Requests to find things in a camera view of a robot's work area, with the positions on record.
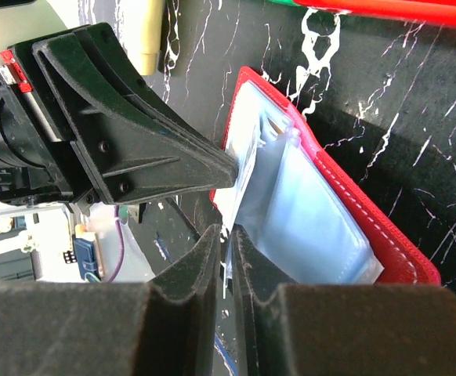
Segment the red leather card holder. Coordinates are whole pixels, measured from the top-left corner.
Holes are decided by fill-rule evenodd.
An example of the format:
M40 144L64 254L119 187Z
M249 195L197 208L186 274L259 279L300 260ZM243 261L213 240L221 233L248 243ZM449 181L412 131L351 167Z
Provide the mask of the red leather card holder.
M249 67L230 121L261 116L255 167L233 228L301 284L431 284L429 259L317 142L297 108Z

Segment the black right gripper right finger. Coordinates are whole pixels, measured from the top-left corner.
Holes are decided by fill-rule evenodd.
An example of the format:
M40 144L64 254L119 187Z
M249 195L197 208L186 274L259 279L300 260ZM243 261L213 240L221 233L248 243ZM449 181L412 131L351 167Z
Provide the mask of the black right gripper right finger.
M305 285L231 235L241 375L456 375L456 295L408 284Z

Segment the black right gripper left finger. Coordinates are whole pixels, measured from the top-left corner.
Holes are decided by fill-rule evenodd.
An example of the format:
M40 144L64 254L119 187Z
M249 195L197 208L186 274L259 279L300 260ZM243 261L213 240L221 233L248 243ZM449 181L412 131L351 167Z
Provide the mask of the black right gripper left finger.
M209 375L219 238L146 283L0 281L0 375Z

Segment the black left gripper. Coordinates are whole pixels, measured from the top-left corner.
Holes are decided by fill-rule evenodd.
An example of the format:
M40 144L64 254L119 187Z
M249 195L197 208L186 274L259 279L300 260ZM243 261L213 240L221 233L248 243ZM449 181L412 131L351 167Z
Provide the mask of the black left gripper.
M96 191L107 204L137 204L234 185L237 162L146 84L107 23L32 49L73 138L53 127L13 51L2 50L0 203L92 204Z

